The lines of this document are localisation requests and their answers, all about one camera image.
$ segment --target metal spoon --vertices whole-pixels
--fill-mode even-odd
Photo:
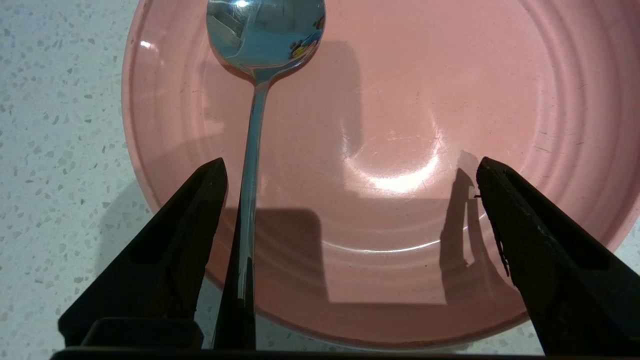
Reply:
[[[269,86],[303,65],[324,31],[324,0],[209,0],[207,31],[229,65],[255,82],[234,242],[214,348],[255,349],[253,246],[262,113]]]

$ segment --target countertop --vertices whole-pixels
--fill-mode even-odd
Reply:
[[[152,216],[129,161],[120,81],[131,0],[0,0],[0,358],[48,359],[57,321]],[[640,223],[616,254],[640,270]],[[220,292],[205,281],[208,343]],[[259,348],[352,350],[260,319]],[[436,352],[541,354],[530,322]]]

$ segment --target pink plate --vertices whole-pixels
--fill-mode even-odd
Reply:
[[[205,3],[141,1],[122,108],[154,210],[197,166],[225,159],[227,209],[207,266],[221,284],[253,87],[212,54]],[[261,313],[324,339],[386,348],[467,341],[523,321],[471,199],[482,156],[519,170],[609,249],[623,241],[640,213],[640,2],[326,0],[326,8],[317,54],[267,101]]]

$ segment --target pink bowl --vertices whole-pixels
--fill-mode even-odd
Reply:
[[[205,3],[140,2],[122,108],[154,210],[197,166],[225,159],[228,208],[207,265],[220,285],[252,85],[212,54]],[[519,170],[609,249],[623,241],[640,213],[638,1],[326,7],[317,54],[272,87],[266,106],[255,265],[263,314],[387,348],[467,341],[523,321],[488,219],[470,200],[481,156]]]

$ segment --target spoon handle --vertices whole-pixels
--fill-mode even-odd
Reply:
[[[262,114],[268,90],[269,83],[259,83],[253,93],[236,230],[213,340],[213,347],[218,349],[255,350],[255,309],[253,307],[255,198]]]

